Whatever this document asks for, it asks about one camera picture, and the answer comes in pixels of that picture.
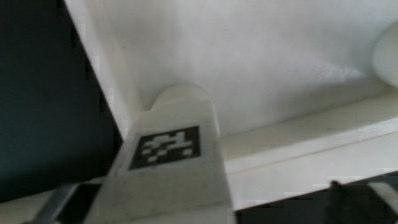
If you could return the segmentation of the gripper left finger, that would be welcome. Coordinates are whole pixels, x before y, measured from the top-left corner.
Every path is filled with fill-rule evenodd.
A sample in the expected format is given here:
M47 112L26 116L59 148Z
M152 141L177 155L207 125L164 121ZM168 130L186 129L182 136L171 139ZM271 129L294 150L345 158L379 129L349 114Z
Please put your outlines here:
M84 224L100 188L100 183L65 184L24 224Z

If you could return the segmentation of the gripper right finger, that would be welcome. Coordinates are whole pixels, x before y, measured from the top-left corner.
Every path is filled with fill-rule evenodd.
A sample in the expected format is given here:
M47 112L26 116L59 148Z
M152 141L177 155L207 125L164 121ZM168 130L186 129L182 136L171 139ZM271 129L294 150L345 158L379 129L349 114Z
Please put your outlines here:
M331 181L326 224L398 224L398 190L386 182Z

